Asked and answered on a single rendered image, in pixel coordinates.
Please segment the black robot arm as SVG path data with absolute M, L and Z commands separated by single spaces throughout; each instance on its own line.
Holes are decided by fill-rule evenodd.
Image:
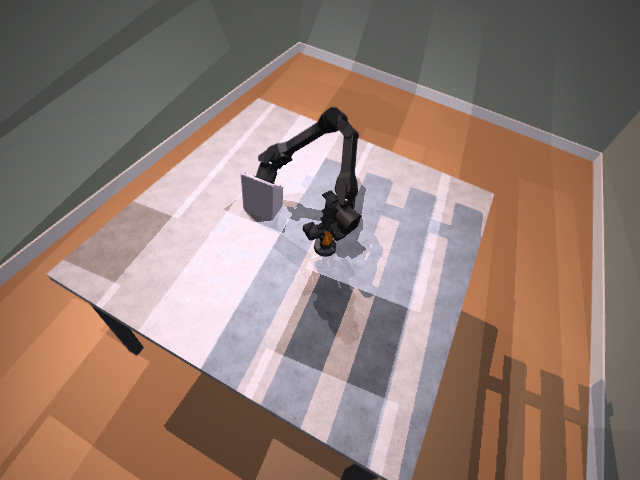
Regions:
M 362 217 L 354 210 L 358 194 L 355 175 L 357 143 L 359 133 L 348 122 L 348 117 L 335 107 L 329 108 L 319 120 L 286 142 L 269 146 L 258 155 L 260 161 L 256 178 L 275 184 L 277 170 L 291 162 L 294 152 L 326 133 L 340 131 L 343 135 L 341 171 L 335 184 L 335 193 L 328 191 L 322 196 L 326 199 L 324 213 L 336 221 L 330 221 L 325 230 L 330 231 L 333 239 L 339 241 L 356 229 Z M 269 163 L 271 162 L 271 163 Z M 345 200 L 347 199 L 347 200 Z

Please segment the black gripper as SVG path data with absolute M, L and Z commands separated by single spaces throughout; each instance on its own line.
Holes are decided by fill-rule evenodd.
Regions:
M 305 233 L 305 235 L 307 236 L 308 240 L 312 241 L 315 239 L 320 239 L 321 242 L 323 242 L 323 238 L 326 236 L 324 234 L 324 232 L 326 231 L 326 225 L 328 224 L 328 222 L 336 221 L 336 218 L 331 218 L 328 217 L 325 213 L 324 213 L 324 209 L 322 209 L 322 213 L 323 213 L 323 217 L 320 218 L 320 220 L 322 221 L 322 223 L 319 224 L 314 224 L 314 222 L 310 222 L 307 224 L 303 225 L 303 231 Z

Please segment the orange knob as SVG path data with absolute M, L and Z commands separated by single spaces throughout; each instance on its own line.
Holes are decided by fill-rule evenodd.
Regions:
M 332 235 L 331 235 L 331 233 L 330 233 L 330 231 L 328 231 L 328 232 L 327 232 L 327 231 L 325 231 L 325 232 L 324 232 L 324 234 L 325 234 L 326 236 L 323 238 L 323 242 L 321 242 L 321 243 L 322 243 L 323 245 L 330 245 L 330 244 L 331 244 L 331 242 L 332 242 L 332 238 L 333 238 L 333 237 L 332 237 Z

